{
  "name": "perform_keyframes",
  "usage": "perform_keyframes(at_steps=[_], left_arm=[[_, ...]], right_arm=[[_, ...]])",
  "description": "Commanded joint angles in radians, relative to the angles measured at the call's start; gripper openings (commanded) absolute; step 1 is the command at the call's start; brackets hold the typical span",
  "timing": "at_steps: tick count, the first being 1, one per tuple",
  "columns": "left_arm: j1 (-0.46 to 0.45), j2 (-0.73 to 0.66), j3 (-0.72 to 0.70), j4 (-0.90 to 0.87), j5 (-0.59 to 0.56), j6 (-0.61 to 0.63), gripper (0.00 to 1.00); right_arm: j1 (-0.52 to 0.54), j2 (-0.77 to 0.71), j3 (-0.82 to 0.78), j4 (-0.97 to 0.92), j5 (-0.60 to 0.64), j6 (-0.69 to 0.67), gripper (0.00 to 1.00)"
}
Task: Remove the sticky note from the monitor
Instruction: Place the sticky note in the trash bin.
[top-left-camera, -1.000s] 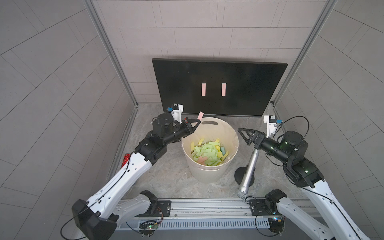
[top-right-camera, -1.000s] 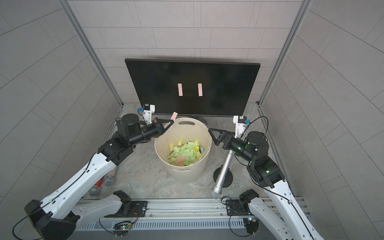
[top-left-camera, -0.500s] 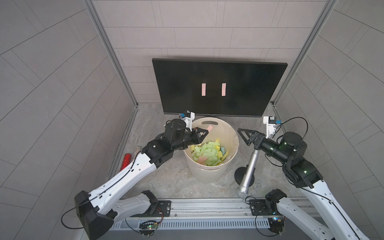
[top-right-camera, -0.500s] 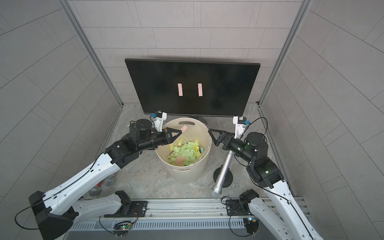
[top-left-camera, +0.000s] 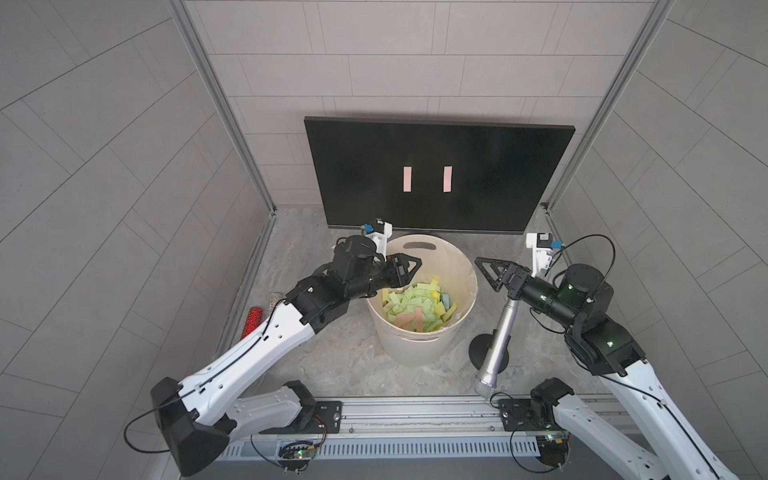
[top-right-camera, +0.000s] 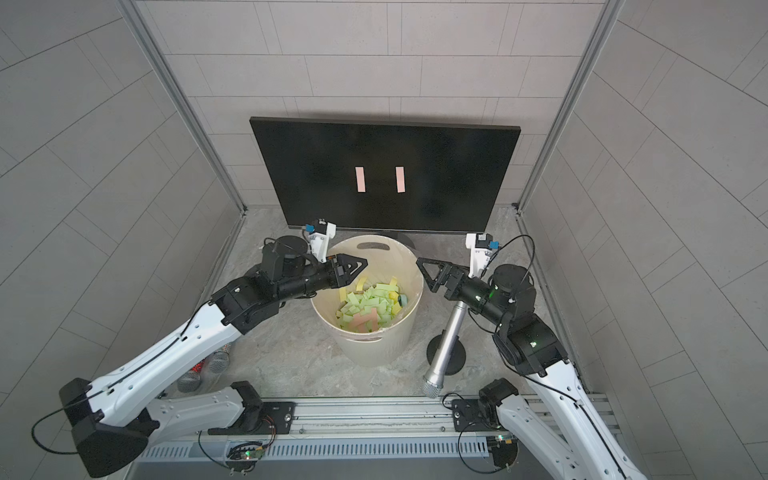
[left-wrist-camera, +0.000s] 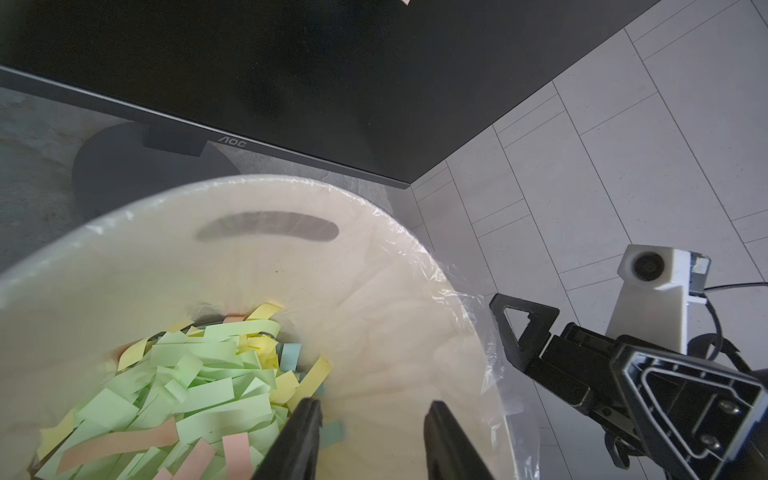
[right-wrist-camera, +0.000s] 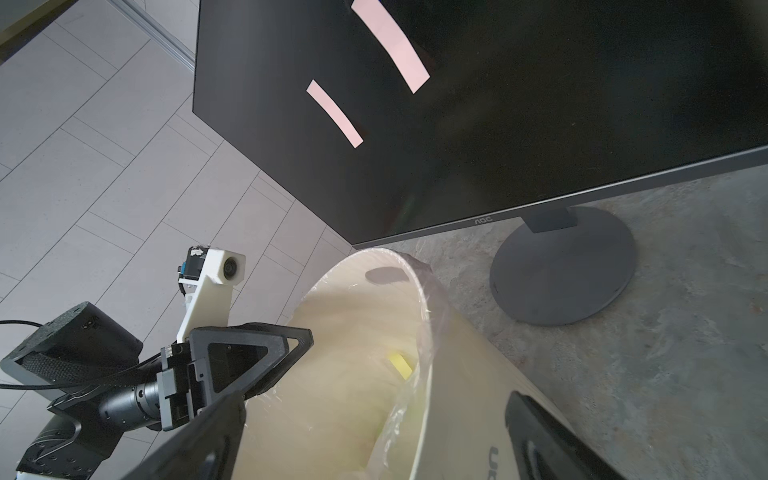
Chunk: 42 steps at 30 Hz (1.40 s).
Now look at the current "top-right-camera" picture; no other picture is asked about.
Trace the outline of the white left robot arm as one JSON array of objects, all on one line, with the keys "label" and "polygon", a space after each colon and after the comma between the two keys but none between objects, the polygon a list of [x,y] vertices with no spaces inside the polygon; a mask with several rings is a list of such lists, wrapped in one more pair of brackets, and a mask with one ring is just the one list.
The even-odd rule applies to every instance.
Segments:
[{"label": "white left robot arm", "polygon": [[212,394],[159,396],[199,361],[276,316],[286,301],[347,287],[367,265],[349,254],[320,258],[298,236],[268,239],[259,264],[213,293],[172,333],[109,374],[67,383],[59,396],[88,474],[106,477],[149,446],[194,432],[276,433],[247,381]]}]

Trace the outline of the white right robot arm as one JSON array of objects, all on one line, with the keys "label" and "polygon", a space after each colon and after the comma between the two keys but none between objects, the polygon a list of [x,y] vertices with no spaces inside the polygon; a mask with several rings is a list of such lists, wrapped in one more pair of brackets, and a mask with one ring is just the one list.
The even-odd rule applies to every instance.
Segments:
[{"label": "white right robot arm", "polygon": [[565,347],[535,313],[536,290],[526,268],[503,264],[484,281],[451,262],[420,258],[416,264],[429,289],[443,288],[455,304],[425,376],[430,395],[440,391],[464,315],[477,314],[493,324],[491,339],[505,366],[534,390],[559,429],[553,431],[506,379],[480,390],[481,418],[510,432],[556,479],[643,478],[593,406]]}]

